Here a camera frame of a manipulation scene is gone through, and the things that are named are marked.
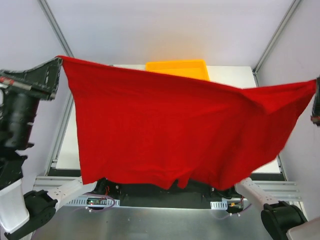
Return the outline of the red t shirt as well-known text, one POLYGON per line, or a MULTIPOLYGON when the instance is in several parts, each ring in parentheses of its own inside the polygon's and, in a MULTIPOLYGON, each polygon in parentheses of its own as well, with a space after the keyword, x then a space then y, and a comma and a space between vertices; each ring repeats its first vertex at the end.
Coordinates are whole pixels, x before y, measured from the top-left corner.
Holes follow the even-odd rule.
POLYGON ((81 176, 120 184, 225 190, 273 161, 316 80, 241 89, 67 56, 81 176))

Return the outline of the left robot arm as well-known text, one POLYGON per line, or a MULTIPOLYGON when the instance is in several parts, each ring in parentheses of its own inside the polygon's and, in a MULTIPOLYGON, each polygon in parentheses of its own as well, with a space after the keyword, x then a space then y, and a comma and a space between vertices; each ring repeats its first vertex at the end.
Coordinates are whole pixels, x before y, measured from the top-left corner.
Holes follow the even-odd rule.
POLYGON ((23 191, 23 165, 34 146, 30 136, 40 101, 52 101, 59 87, 63 59, 59 56, 27 70, 0 71, 0 227, 8 240, 31 239, 73 199, 105 191, 99 177, 88 184, 78 177, 51 190, 23 191))

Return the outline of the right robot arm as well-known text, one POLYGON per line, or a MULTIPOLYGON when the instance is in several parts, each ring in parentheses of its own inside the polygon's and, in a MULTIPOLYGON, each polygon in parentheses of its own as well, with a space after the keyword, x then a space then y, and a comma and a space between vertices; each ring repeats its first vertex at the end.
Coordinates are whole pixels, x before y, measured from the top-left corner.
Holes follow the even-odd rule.
POLYGON ((296 205, 288 204, 271 196, 251 178, 240 182, 232 180, 225 184, 225 192, 230 197, 239 194, 247 198, 260 210, 264 228, 274 240, 318 240, 320 238, 320 218, 307 220, 296 205))

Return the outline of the yellow plastic bin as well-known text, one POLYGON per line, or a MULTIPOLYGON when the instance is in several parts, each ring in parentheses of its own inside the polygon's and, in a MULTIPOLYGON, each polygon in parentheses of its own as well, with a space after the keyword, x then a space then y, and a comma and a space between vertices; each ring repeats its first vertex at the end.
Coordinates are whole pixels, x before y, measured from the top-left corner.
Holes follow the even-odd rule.
POLYGON ((210 81, 207 65, 203 59, 147 62, 145 70, 159 74, 210 81))

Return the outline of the left aluminium frame post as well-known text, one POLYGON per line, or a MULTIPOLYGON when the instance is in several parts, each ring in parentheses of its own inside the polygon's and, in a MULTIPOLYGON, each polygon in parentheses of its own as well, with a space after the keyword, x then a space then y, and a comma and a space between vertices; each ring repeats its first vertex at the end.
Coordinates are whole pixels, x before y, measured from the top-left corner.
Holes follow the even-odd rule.
POLYGON ((47 0, 37 0, 39 6, 42 9, 42 12, 44 13, 49 25, 51 26, 58 42, 60 43, 64 53, 68 56, 68 57, 74 57, 74 54, 72 52, 72 49, 70 48, 70 45, 48 3, 47 0))

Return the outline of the aluminium frame post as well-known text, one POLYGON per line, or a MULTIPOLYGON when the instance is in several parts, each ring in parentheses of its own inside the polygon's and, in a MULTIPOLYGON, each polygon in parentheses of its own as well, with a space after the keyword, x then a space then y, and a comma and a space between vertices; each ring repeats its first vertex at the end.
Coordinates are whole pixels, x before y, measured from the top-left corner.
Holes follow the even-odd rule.
POLYGON ((37 0, 39 6, 42 9, 42 12, 44 13, 49 25, 51 26, 58 42, 60 43, 64 53, 68 56, 68 57, 74 57, 74 54, 72 52, 72 49, 70 48, 70 45, 48 3, 47 0, 37 0))
POLYGON ((286 11, 285 15, 283 16, 282 20, 280 21, 277 29, 275 30, 274 34, 272 35, 270 41, 268 42, 266 48, 264 49, 261 57, 259 58, 257 64, 253 68, 252 72, 253 75, 256 76, 261 67, 263 66, 264 62, 267 60, 267 57, 272 52, 273 48, 275 47, 278 39, 280 38, 282 32, 286 28, 287 24, 293 17, 294 13, 296 12, 299 5, 302 3, 302 0, 293 0, 290 4, 288 10, 286 11))

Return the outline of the aluminium front rail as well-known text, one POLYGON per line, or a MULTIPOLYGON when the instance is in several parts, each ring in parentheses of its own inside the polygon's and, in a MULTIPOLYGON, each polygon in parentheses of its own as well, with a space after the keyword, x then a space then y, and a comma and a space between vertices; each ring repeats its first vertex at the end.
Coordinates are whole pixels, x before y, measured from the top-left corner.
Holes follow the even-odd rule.
MULTIPOLYGON (((69 183, 78 177, 72 176, 37 176, 33 185, 33 190, 48 190, 57 188, 61 185, 69 183)), ((282 201, 301 202, 302 195, 298 186, 292 181, 266 181, 254 180, 262 190, 282 201)))

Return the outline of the right aluminium frame post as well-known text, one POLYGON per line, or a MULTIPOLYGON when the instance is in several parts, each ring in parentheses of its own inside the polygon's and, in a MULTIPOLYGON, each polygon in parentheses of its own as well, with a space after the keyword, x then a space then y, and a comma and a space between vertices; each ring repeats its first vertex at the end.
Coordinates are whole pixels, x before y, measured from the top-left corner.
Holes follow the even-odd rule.
POLYGON ((293 0, 290 4, 288 10, 286 11, 285 15, 283 16, 282 20, 280 21, 277 29, 275 30, 274 34, 272 35, 270 41, 268 42, 266 48, 264 49, 261 57, 259 58, 257 64, 253 68, 252 72, 253 75, 256 76, 261 67, 263 66, 264 62, 267 60, 267 57, 272 52, 273 48, 275 47, 278 39, 280 38, 282 32, 286 28, 287 24, 293 17, 294 13, 296 12, 299 5, 302 3, 302 0, 293 0))

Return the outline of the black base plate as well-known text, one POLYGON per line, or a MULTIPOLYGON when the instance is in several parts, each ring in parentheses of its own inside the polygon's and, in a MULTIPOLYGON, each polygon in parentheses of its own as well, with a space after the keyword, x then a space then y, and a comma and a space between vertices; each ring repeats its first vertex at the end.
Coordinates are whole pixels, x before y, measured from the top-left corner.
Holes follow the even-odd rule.
POLYGON ((169 189, 152 184, 124 184, 101 178, 91 184, 84 184, 78 177, 64 185, 51 188, 47 195, 56 202, 56 209, 82 195, 110 200, 111 205, 121 207, 173 208, 173 209, 210 209, 211 203, 222 200, 234 202, 243 207, 243 197, 234 187, 225 191, 194 180, 185 188, 174 182, 169 189))

